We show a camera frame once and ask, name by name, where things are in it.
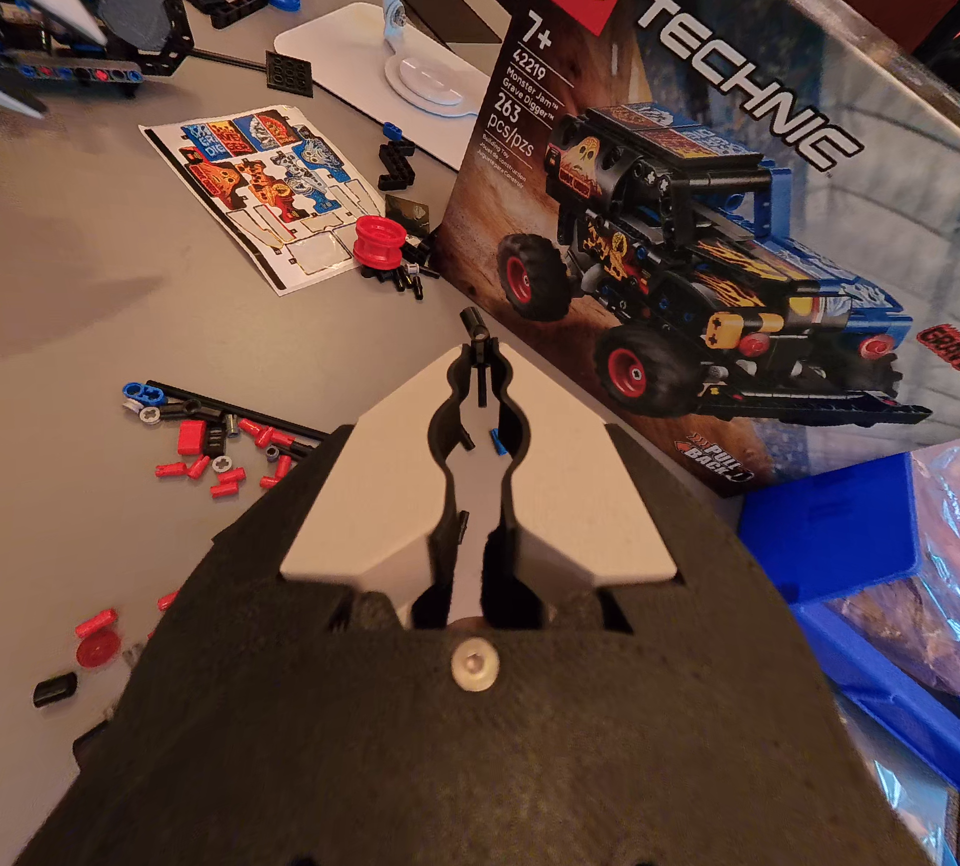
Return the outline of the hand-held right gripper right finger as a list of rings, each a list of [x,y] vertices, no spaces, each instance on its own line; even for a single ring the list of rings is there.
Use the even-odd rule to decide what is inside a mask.
[[[584,593],[675,579],[676,561],[602,416],[507,344],[488,349],[510,453],[484,555],[487,619],[542,619]]]

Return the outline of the black axle pin piece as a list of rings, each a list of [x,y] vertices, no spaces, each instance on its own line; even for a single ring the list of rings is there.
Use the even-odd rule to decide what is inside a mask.
[[[467,307],[460,313],[460,318],[468,334],[469,359],[477,377],[477,403],[480,408],[488,404],[488,372],[491,365],[491,350],[497,339],[488,329],[479,309],[475,306]]]

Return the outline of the grey desk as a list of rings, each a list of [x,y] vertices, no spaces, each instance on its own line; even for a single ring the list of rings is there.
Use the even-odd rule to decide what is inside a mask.
[[[418,302],[354,272],[278,296],[139,129],[290,103],[373,180],[380,128],[322,90],[285,97],[190,58],[133,100],[43,99],[42,120],[2,113],[2,864],[77,776],[73,742],[113,711],[158,600],[261,495],[248,437],[230,445],[247,475],[233,497],[156,478],[177,428],[142,424],[122,387],[162,381],[331,431],[462,344],[468,306],[441,280]],[[121,651],[83,669],[75,627],[105,608]],[[69,671],[76,695],[34,708],[37,683]]]

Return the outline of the scatter of small red pins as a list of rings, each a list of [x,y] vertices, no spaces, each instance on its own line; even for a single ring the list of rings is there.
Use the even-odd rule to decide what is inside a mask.
[[[159,464],[153,470],[153,475],[161,480],[184,478],[198,483],[202,479],[210,479],[210,496],[213,499],[222,499],[237,495],[246,482],[247,472],[244,466],[234,463],[231,455],[226,451],[226,441],[231,430],[226,419],[207,422],[206,442],[200,456],[186,457],[176,453],[176,459],[169,463]],[[241,436],[248,436],[254,446],[271,464],[272,472],[262,476],[259,487],[274,488],[290,474],[295,460],[301,454],[312,449],[303,444],[295,436],[282,432],[271,426],[262,425],[245,417],[234,422],[235,431]]]

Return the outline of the long black axle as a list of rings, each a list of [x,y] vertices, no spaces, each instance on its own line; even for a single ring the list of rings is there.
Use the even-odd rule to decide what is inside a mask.
[[[318,442],[322,442],[330,434],[323,430],[319,430],[313,427],[304,426],[299,423],[295,423],[294,421],[289,419],[285,419],[282,417],[277,417],[269,414],[264,414],[250,408],[239,406],[235,403],[230,403],[230,402],[213,398],[211,396],[207,396],[201,393],[184,390],[179,387],[174,387],[164,382],[147,380],[146,386],[162,390],[162,392],[164,392],[165,396],[167,396],[168,398],[179,400],[179,401],[196,400],[203,406],[208,406],[210,408],[217,408],[218,410],[224,413],[233,414],[239,417],[245,417],[253,422],[266,425],[266,426],[271,426],[276,429],[280,429],[282,432],[288,433],[292,436],[296,436],[302,439],[317,440]]]

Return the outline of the black beam with holes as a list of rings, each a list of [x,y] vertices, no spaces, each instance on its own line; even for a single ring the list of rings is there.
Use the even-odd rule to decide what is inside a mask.
[[[269,0],[186,0],[210,19],[214,30],[225,30],[268,6]]]

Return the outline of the black and grey pins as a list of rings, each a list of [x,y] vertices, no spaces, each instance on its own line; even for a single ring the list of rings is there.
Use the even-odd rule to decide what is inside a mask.
[[[425,279],[439,280],[441,275],[429,266],[417,262],[402,262],[393,270],[395,284],[401,292],[410,291],[419,302],[425,300]]]

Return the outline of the blue plastic bin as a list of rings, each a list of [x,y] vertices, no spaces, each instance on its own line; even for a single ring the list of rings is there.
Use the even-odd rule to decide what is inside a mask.
[[[738,532],[793,609],[837,689],[958,787],[958,711],[827,607],[831,600],[919,571],[911,455],[752,492]]]

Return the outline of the blue and grey pins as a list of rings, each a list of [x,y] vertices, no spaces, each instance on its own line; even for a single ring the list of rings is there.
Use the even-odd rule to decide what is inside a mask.
[[[161,409],[167,403],[162,389],[141,382],[128,382],[123,390],[122,407],[146,425],[161,421]]]

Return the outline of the colourful sticker sheet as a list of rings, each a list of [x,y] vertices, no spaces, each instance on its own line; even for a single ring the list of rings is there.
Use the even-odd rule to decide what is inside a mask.
[[[354,270],[357,221],[386,211],[378,189],[291,105],[140,131],[279,296]]]

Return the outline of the black plate with rod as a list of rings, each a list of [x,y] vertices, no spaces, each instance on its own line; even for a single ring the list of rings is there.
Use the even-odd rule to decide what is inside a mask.
[[[251,60],[200,49],[193,50],[190,56],[213,64],[262,74],[271,90],[307,98],[314,97],[315,82],[311,64],[302,59],[266,51],[262,60]]]

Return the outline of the black flat tile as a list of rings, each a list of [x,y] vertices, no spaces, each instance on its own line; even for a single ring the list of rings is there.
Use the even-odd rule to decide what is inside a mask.
[[[409,235],[427,238],[433,228],[426,204],[403,196],[385,195],[386,218],[401,224]]]

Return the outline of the red round disc piece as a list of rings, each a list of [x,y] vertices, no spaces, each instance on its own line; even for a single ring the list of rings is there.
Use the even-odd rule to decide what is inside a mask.
[[[121,651],[121,636],[114,629],[91,632],[80,641],[76,660],[83,669],[97,669],[109,664]]]

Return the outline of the black short tube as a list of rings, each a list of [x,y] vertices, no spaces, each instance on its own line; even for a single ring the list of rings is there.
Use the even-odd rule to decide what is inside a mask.
[[[79,679],[75,671],[55,675],[36,684],[31,693],[31,703],[34,708],[42,709],[69,700],[76,695],[78,686]]]

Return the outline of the printed toy truck box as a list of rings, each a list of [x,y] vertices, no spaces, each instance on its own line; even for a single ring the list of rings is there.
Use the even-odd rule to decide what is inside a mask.
[[[731,494],[958,440],[958,95],[839,0],[518,0],[444,277]]]

